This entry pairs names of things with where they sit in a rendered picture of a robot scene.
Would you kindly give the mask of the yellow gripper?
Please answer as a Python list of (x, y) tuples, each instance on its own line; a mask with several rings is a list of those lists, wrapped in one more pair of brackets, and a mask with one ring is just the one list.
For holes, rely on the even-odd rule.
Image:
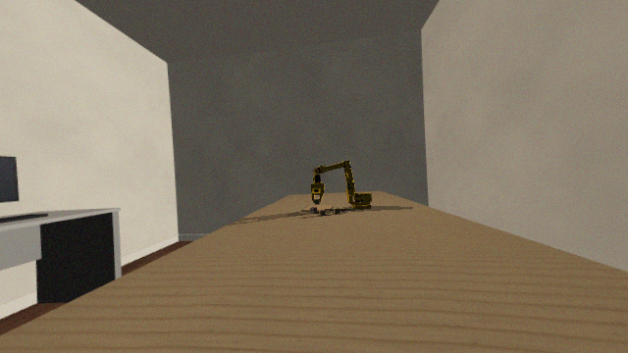
[[(318, 183), (321, 183), (321, 182), (318, 182)], [(318, 183), (311, 183), (311, 195), (312, 195), (313, 203), (314, 203), (314, 195), (320, 195), (320, 202), (321, 202), (322, 196), (324, 193), (324, 183), (321, 183), (321, 184), (318, 184)]]

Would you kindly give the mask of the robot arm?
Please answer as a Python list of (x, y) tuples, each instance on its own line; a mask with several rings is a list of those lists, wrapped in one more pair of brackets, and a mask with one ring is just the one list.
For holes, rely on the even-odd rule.
[[(328, 166), (328, 167), (320, 166), (320, 168), (318, 167), (318, 168), (314, 169), (314, 172), (316, 172), (316, 175), (314, 173), (314, 178), (313, 178), (314, 183), (321, 182), (320, 173), (325, 173), (327, 171), (331, 171), (331, 170), (335, 170), (335, 169), (339, 169), (339, 168), (344, 168), (346, 185), (347, 185), (347, 189), (346, 189), (347, 202), (349, 204), (351, 204), (353, 209), (371, 209), (371, 205), (370, 205), (370, 200), (371, 200), (370, 196), (371, 196), (371, 194), (370, 193), (355, 193), (354, 181), (353, 181), (353, 176), (352, 176), (352, 171), (351, 171), (349, 160), (348, 161), (344, 161), (344, 162), (339, 163), (339, 164), (331, 165), (331, 166)], [(348, 182), (348, 177), (349, 177), (349, 182)], [(353, 202), (352, 196), (354, 196), (355, 202)], [(356, 204), (357, 205), (362, 205), (362, 206), (353, 206), (353, 205), (356, 205)], [(363, 206), (363, 205), (367, 205), (367, 206)]]

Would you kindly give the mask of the tan mat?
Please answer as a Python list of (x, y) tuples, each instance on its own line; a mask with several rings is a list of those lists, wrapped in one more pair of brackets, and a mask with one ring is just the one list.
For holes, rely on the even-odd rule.
[(319, 211), (320, 209), (325, 209), (326, 211), (330, 211), (333, 205), (313, 205), (313, 206), (306, 207), (302, 211), (310, 211), (311, 207), (317, 207), (317, 211)]

